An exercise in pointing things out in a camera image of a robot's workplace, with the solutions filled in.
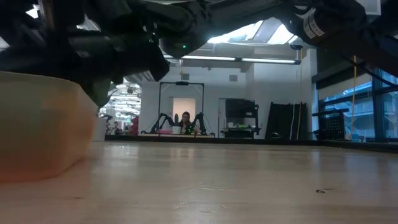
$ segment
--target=plastic bin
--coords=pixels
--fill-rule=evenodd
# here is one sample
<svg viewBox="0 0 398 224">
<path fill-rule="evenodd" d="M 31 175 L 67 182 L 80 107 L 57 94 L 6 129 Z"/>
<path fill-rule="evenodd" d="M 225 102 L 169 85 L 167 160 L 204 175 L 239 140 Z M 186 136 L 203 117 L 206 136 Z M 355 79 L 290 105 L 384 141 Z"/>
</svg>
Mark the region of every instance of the plastic bin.
<svg viewBox="0 0 398 224">
<path fill-rule="evenodd" d="M 0 72 L 0 182 L 55 177 L 91 148 L 98 107 L 67 80 Z"/>
</svg>

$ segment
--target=woman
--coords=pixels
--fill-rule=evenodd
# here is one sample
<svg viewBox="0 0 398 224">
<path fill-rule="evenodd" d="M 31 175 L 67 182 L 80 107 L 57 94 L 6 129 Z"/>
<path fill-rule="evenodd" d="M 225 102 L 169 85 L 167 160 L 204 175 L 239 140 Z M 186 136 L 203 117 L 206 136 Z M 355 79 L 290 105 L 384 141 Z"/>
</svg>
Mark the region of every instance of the woman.
<svg viewBox="0 0 398 224">
<path fill-rule="evenodd" d="M 191 118 L 191 116 L 190 116 L 189 112 L 186 111 L 186 112 L 182 113 L 182 119 L 178 124 L 178 126 L 181 128 L 181 132 L 180 132 L 181 134 L 185 134 L 185 132 L 187 131 L 187 126 L 191 125 L 190 118 Z M 193 132 L 195 134 L 198 134 L 200 132 L 200 130 L 198 127 L 195 126 L 193 128 Z"/>
</svg>

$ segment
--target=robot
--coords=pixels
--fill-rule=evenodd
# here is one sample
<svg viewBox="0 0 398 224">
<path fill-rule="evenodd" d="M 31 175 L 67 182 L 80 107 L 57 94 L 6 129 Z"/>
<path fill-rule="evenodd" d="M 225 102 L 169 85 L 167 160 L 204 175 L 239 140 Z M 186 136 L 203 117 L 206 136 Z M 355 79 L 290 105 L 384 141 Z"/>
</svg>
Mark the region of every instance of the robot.
<svg viewBox="0 0 398 224">
<path fill-rule="evenodd" d="M 36 19 L 25 13 L 33 5 Z M 111 81 L 144 71 L 159 81 L 169 71 L 164 52 L 181 58 L 214 36 L 270 17 L 310 45 L 356 55 L 398 77 L 398 52 L 381 47 L 398 29 L 396 13 L 374 27 L 355 0 L 0 0 L 0 17 L 0 36 L 10 45 L 0 53 L 0 70 L 70 80 L 99 107 Z M 86 17 L 99 30 L 77 29 Z"/>
</svg>

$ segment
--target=window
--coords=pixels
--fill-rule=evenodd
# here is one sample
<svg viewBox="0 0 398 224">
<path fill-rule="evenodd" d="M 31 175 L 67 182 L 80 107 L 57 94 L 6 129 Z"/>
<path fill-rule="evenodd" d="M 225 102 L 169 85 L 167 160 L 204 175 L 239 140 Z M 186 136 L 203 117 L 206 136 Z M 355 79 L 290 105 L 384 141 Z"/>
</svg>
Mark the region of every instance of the window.
<svg viewBox="0 0 398 224">
<path fill-rule="evenodd" d="M 349 109 L 344 113 L 344 123 L 346 134 L 351 133 L 351 116 L 353 108 L 352 100 L 326 105 L 326 110 Z M 354 106 L 354 134 L 364 136 L 365 138 L 374 138 L 374 116 L 373 116 L 373 99 L 371 97 L 355 100 Z"/>
<path fill-rule="evenodd" d="M 381 71 L 381 77 L 389 82 L 392 82 L 393 84 L 398 84 L 398 78 L 385 71 Z M 389 85 L 383 83 L 383 87 L 389 87 Z"/>
<path fill-rule="evenodd" d="M 398 138 L 398 91 L 383 95 L 386 138 Z"/>
<path fill-rule="evenodd" d="M 370 95 L 371 91 L 372 91 L 372 81 L 364 83 L 362 85 L 358 85 L 355 88 L 355 94 L 367 93 L 368 92 L 369 95 Z M 326 97 L 325 98 L 325 102 L 328 102 L 328 101 L 331 101 L 331 100 L 337 100 L 337 99 L 344 98 L 344 97 L 347 97 L 347 96 L 352 96 L 353 94 L 354 94 L 354 88 L 350 88 L 350 89 L 345 90 L 345 91 L 343 91 L 341 93 Z"/>
</svg>

